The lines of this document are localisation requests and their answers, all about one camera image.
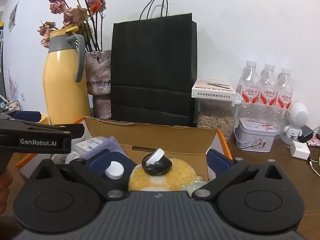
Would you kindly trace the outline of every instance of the power adapter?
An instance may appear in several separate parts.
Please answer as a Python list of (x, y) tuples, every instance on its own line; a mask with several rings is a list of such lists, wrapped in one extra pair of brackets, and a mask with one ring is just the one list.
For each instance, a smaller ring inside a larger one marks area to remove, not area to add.
[(302, 135), (298, 136), (298, 140), (301, 143), (305, 143), (313, 137), (313, 130), (311, 130), (308, 126), (301, 127)]

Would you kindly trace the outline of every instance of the white robot figurine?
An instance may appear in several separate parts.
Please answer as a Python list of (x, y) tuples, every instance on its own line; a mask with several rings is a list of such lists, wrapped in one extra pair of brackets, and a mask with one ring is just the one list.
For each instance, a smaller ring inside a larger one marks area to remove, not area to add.
[(291, 106), (288, 121), (290, 125), (284, 128), (285, 136), (296, 140), (302, 135), (301, 127), (306, 125), (309, 119), (309, 112), (302, 103), (294, 103)]

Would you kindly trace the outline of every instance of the yellow thermos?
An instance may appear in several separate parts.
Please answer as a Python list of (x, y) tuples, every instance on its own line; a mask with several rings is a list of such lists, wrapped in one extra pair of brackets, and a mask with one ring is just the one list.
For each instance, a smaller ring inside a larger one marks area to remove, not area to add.
[[(51, 124), (73, 123), (83, 116), (90, 116), (84, 38), (72, 34), (78, 29), (74, 26), (50, 33), (43, 88)], [(78, 41), (79, 53), (75, 41)]]

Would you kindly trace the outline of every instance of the white charger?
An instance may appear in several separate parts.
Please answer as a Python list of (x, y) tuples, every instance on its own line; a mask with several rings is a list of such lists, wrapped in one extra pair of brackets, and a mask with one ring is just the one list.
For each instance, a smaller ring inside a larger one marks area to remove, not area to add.
[(292, 141), (290, 144), (290, 153), (292, 157), (307, 160), (310, 155), (310, 150), (307, 143)]

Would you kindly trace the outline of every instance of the astronaut figurine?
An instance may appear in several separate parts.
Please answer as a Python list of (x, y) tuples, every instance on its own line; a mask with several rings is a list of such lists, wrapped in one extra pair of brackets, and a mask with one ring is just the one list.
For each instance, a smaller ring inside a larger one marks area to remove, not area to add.
[(302, 103), (295, 103), (290, 109), (288, 116), (288, 121), (290, 125), (287, 125), (284, 128), (284, 134), (281, 136), (281, 139), (290, 144), (293, 140), (297, 140), (298, 136), (302, 135), (301, 127), (306, 125), (309, 119), (309, 112), (307, 108)]

